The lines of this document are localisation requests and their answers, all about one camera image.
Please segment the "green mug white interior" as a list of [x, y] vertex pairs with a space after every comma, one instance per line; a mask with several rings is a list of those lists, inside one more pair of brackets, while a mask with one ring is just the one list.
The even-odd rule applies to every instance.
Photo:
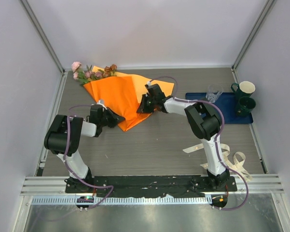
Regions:
[[243, 81], [240, 84], [233, 83], [231, 90], [235, 94], [235, 99], [238, 101], [241, 97], [251, 96], [255, 92], [256, 87], [252, 82]]

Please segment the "orange fake flower stem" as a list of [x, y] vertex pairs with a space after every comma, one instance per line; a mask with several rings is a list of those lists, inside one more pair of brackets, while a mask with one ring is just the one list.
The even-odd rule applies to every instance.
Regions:
[[110, 66], [106, 66], [104, 68], [102, 77], [103, 78], [107, 78], [107, 77], [115, 76], [116, 75], [116, 71], [117, 71], [117, 65], [112, 64]]

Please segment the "clear plastic cup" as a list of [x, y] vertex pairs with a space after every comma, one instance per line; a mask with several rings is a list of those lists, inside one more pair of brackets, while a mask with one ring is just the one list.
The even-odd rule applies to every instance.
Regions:
[[207, 88], [206, 99], [211, 103], [215, 103], [222, 93], [222, 86], [217, 84], [209, 85]]

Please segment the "pink fake flower stem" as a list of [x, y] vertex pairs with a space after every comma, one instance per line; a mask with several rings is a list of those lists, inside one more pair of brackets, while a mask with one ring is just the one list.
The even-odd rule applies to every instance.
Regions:
[[91, 81], [94, 81], [94, 80], [100, 80], [103, 78], [103, 71], [97, 71], [97, 72], [94, 72], [92, 71], [92, 66], [86, 66], [86, 71], [84, 72], [85, 73], [85, 78], [87, 80], [91, 80]]
[[82, 85], [88, 83], [87, 78], [85, 76], [85, 73], [82, 69], [82, 64], [80, 62], [78, 62], [78, 61], [73, 62], [71, 65], [71, 69], [73, 72], [73, 79], [74, 80], [79, 81], [80, 84], [82, 84]]

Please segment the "orange wrapping paper sheet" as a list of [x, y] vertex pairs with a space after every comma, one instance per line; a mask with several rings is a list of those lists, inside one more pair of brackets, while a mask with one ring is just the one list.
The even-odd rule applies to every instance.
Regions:
[[84, 88], [96, 102], [103, 100], [106, 107], [125, 118], [118, 126], [126, 132], [151, 116], [137, 113], [149, 81], [141, 75], [117, 72], [115, 76], [89, 82]]

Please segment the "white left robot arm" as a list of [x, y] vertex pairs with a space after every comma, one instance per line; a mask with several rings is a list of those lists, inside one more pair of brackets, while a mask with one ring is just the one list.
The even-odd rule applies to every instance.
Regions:
[[124, 121], [123, 116], [101, 102], [90, 106], [90, 113], [86, 119], [77, 116], [55, 116], [46, 133], [44, 147], [60, 158], [68, 169], [69, 178], [65, 179], [67, 193], [87, 193], [94, 188], [91, 170], [79, 153], [80, 138], [98, 137], [104, 127], [114, 128]]

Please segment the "cream printed ribbon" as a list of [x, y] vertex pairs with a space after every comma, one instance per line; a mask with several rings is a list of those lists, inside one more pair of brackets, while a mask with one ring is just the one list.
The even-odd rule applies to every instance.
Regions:
[[[189, 148], [183, 149], [183, 152], [185, 153], [192, 153], [197, 150], [204, 149], [204, 146], [202, 144], [194, 145]], [[231, 168], [232, 170], [237, 171], [239, 174], [241, 174], [246, 182], [252, 181], [252, 176], [248, 173], [248, 171], [243, 167], [246, 156], [242, 152], [236, 152], [233, 155], [233, 163], [231, 163], [228, 159], [228, 156], [230, 155], [230, 147], [226, 144], [221, 144], [222, 149], [222, 156], [224, 158], [224, 161], [226, 165]], [[203, 167], [205, 170], [208, 168], [208, 163], [200, 164], [201, 167]]]

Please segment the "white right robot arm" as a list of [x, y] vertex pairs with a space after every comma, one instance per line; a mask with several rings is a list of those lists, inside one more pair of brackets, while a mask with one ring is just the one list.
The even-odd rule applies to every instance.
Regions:
[[230, 172], [221, 155], [220, 134], [224, 127], [221, 111], [205, 100], [184, 100], [166, 96], [158, 84], [146, 84], [147, 93], [142, 95], [137, 112], [152, 113], [155, 110], [187, 117], [193, 134], [201, 140], [207, 158], [208, 185], [221, 190], [230, 177]]

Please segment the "aluminium front rail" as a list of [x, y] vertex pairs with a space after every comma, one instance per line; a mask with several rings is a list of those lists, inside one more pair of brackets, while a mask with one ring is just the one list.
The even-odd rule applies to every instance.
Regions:
[[226, 202], [232, 194], [280, 194], [284, 193], [276, 174], [254, 174], [244, 184], [232, 176], [226, 186], [210, 190], [204, 176], [97, 176], [96, 184], [102, 189], [91, 188], [80, 191], [68, 184], [65, 176], [27, 177], [21, 196], [31, 196], [32, 204], [63, 205], [75, 204], [85, 208], [101, 205], [162, 205], [162, 204], [212, 204]]

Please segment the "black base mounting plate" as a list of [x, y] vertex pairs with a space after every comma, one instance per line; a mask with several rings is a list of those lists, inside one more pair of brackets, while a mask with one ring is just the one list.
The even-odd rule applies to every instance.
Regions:
[[87, 181], [94, 186], [113, 186], [109, 197], [158, 198], [170, 195], [174, 198], [203, 197], [206, 192], [236, 192], [235, 178], [229, 177], [222, 186], [213, 186], [208, 176], [160, 175], [160, 176], [95, 176]]

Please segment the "dark green mug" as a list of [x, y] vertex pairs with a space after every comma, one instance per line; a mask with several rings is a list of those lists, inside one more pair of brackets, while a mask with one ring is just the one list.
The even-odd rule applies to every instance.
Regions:
[[256, 102], [253, 98], [248, 96], [241, 97], [235, 107], [235, 114], [240, 117], [246, 117], [255, 107]]

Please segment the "blue plastic tray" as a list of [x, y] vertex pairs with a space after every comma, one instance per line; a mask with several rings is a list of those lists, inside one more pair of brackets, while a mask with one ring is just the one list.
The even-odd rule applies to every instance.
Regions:
[[249, 114], [246, 117], [240, 117], [235, 114], [235, 94], [234, 93], [222, 93], [219, 98], [214, 102], [223, 113], [225, 124], [252, 124], [253, 118]]

